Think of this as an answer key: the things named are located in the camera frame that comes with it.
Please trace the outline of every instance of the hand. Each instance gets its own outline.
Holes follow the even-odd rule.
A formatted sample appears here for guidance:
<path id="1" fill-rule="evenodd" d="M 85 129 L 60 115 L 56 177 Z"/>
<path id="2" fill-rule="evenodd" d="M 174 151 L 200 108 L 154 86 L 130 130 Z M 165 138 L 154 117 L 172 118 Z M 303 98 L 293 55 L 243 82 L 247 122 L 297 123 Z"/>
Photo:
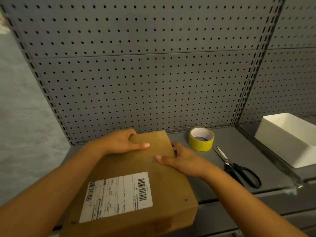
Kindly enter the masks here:
<path id="1" fill-rule="evenodd" d="M 157 155 L 156 160 L 164 165 L 174 167 L 186 175 L 203 178 L 207 172 L 214 166 L 206 159 L 198 156 L 194 151 L 182 146 L 178 142 L 172 142 L 176 147 L 177 157 Z"/>
<path id="2" fill-rule="evenodd" d="M 149 143 L 134 144 L 130 142 L 128 139 L 134 134 L 137 134 L 134 129 L 117 130 L 105 137 L 89 141 L 86 145 L 101 156 L 125 153 L 132 150 L 143 150 L 150 146 Z"/>

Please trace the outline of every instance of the white box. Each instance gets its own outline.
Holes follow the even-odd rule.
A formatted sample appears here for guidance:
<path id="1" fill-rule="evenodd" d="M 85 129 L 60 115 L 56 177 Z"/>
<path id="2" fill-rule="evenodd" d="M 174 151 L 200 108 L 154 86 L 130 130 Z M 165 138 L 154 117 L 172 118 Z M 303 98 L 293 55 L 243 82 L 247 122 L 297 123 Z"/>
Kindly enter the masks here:
<path id="1" fill-rule="evenodd" d="M 316 126 L 292 114 L 264 116 L 255 138 L 294 168 L 316 164 Z"/>

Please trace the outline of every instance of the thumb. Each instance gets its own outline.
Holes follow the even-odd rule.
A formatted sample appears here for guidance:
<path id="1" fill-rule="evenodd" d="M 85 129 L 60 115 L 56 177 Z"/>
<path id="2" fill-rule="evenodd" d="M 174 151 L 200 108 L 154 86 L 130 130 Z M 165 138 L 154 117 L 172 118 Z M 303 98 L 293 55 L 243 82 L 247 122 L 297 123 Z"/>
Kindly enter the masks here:
<path id="1" fill-rule="evenodd" d="M 161 155 L 156 155 L 156 160 L 163 165 L 168 165 L 168 166 L 172 166 L 175 167 L 175 158 L 171 158 L 169 156 L 161 156 Z"/>
<path id="2" fill-rule="evenodd" d="M 143 150 L 143 149 L 147 149 L 149 146 L 150 146 L 149 143 L 140 143 L 140 144 L 131 143 L 131 150 Z"/>

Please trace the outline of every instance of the barcode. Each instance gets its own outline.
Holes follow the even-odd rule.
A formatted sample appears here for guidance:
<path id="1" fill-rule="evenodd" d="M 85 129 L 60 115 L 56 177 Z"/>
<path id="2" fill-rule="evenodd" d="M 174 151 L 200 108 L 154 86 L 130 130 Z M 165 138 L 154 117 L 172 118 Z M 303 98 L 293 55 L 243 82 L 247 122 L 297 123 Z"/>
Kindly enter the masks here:
<path id="1" fill-rule="evenodd" d="M 94 182 L 90 182 L 86 201 L 92 200 L 94 186 L 95 186 L 95 181 Z"/>
<path id="2" fill-rule="evenodd" d="M 138 180 L 138 198 L 139 198 L 139 201 L 147 200 L 146 186 L 145 186 L 145 179 L 144 178 Z"/>

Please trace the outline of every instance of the yellow tape roll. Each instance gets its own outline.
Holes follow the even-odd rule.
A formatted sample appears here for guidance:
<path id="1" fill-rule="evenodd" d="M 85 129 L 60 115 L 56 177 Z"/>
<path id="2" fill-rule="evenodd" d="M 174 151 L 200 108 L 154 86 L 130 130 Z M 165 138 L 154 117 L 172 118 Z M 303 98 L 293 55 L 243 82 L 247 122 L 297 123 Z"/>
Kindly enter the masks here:
<path id="1" fill-rule="evenodd" d="M 197 151 L 208 151 L 212 148 L 214 133 L 204 127 L 194 127 L 190 130 L 189 146 Z"/>

